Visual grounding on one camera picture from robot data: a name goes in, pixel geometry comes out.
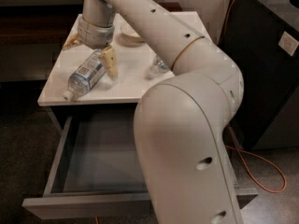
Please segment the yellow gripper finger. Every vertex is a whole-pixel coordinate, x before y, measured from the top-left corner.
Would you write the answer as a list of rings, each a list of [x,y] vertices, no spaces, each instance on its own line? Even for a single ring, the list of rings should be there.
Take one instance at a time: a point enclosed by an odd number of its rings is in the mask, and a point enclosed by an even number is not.
[[[118,66],[115,50],[111,45],[105,47],[99,55],[101,64],[105,67],[107,75],[115,81],[118,78]]]
[[[73,47],[77,47],[81,45],[82,42],[78,37],[78,34],[71,35],[63,44],[63,51],[68,49],[72,49]]]

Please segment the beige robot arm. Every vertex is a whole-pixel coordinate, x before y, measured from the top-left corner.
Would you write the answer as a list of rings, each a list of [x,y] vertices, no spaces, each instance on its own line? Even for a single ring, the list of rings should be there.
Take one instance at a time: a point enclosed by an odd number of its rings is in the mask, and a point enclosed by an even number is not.
[[[222,133],[240,107],[235,62],[152,0],[84,0],[78,38],[112,41],[120,14],[173,77],[147,90],[135,110],[137,156],[159,224],[243,224]]]

